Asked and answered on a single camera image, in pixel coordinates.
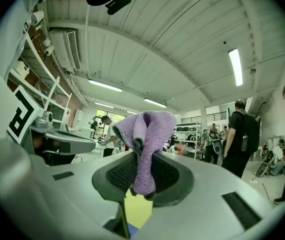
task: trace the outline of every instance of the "sneaker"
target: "sneaker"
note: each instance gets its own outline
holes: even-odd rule
[[[282,198],[282,197],[280,197],[280,198],[274,199],[274,200],[273,200],[273,203],[274,203],[275,205],[279,205],[279,204],[282,203],[283,201],[285,201],[285,199]]]

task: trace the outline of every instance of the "black and white tag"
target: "black and white tag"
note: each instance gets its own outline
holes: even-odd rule
[[[7,130],[14,140],[20,144],[26,130],[34,122],[40,110],[43,109],[21,85],[17,87],[14,94],[19,100],[19,104]]]

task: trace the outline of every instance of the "black t-shirt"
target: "black t-shirt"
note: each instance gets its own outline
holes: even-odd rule
[[[242,150],[243,127],[244,127],[244,116],[237,112],[232,113],[229,121],[229,128],[235,129],[236,133],[228,152],[238,153]]]
[[[98,122],[97,122],[97,121],[94,121],[94,122],[91,124],[90,129],[96,130],[97,125],[98,125]]]

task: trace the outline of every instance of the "black slot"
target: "black slot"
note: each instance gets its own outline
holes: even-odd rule
[[[261,221],[261,218],[254,212],[254,210],[236,193],[228,193],[222,195],[222,198],[229,205],[230,209],[236,215],[239,222],[245,230]]]
[[[64,178],[68,178],[70,176],[73,176],[74,174],[71,171],[65,171],[62,173],[54,174],[52,177],[55,181],[62,180]]]

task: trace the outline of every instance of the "cable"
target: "cable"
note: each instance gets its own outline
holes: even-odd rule
[[[256,171],[256,170],[253,170],[251,173],[254,175],[254,178],[251,180],[251,181],[253,181],[254,179],[257,178],[257,175],[256,175],[257,171]]]
[[[264,188],[264,190],[265,190],[265,192],[266,192],[266,194],[267,194],[268,200],[270,200],[269,195],[268,195],[268,192],[267,192],[267,189],[266,189],[264,183],[262,183],[262,186],[263,186],[263,188]]]

